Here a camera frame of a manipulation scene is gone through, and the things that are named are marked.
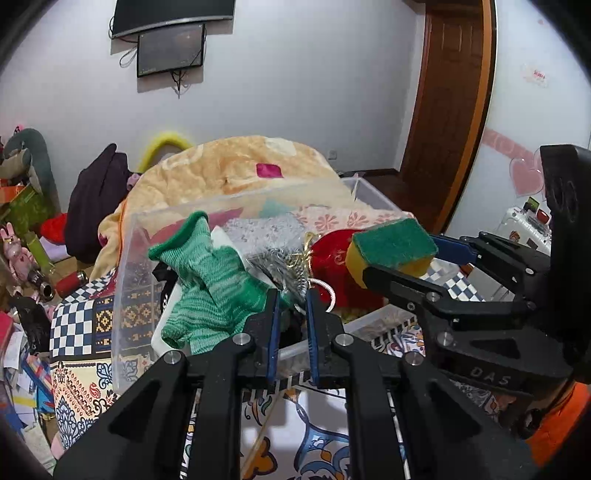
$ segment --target gray fabric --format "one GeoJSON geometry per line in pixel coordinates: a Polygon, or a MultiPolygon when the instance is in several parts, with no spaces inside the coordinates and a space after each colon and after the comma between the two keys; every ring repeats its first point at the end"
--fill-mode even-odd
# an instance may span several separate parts
{"type": "Polygon", "coordinates": [[[25,173],[31,165],[31,152],[25,148],[20,152],[5,158],[0,165],[0,179],[10,180],[25,173]]]}
{"type": "Polygon", "coordinates": [[[47,153],[47,145],[43,136],[33,128],[26,128],[17,134],[14,134],[4,145],[4,151],[10,153],[13,150],[27,148],[31,152],[31,166],[34,174],[37,176],[38,186],[45,198],[53,197],[53,191],[56,190],[56,184],[51,172],[51,163],[47,153]]]}

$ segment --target pink bunny toy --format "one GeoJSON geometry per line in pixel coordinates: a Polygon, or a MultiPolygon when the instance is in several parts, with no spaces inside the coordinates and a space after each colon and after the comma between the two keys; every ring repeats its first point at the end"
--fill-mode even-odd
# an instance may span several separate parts
{"type": "Polygon", "coordinates": [[[33,254],[21,246],[21,240],[14,234],[11,223],[7,223],[6,230],[0,228],[0,236],[4,241],[4,256],[10,264],[10,272],[15,280],[23,283],[27,275],[35,266],[33,254]]]}

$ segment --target green knitted glove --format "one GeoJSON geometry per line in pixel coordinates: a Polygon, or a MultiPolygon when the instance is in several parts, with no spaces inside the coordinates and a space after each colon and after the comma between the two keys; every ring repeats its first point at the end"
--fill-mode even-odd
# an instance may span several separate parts
{"type": "Polygon", "coordinates": [[[183,288],[162,329],[164,341],[174,348],[189,342],[193,355],[207,352],[265,308],[269,287],[244,270],[233,248],[213,247],[204,212],[192,213],[148,256],[169,265],[183,288]]]}

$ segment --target yellow sponge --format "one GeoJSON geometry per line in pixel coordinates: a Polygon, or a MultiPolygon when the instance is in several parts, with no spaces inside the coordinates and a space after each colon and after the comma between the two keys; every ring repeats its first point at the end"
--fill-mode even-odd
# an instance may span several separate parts
{"type": "Polygon", "coordinates": [[[353,234],[345,265],[355,282],[367,288],[363,271],[369,265],[395,268],[413,277],[427,272],[437,245],[414,218],[405,218],[353,234]]]}

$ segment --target pink heart decoration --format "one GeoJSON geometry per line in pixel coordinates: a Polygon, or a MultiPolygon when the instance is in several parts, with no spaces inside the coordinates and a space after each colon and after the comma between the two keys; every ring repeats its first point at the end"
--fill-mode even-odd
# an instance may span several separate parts
{"type": "Polygon", "coordinates": [[[530,166],[523,158],[514,158],[509,173],[518,197],[531,196],[544,188],[544,175],[537,166],[530,166]]]}

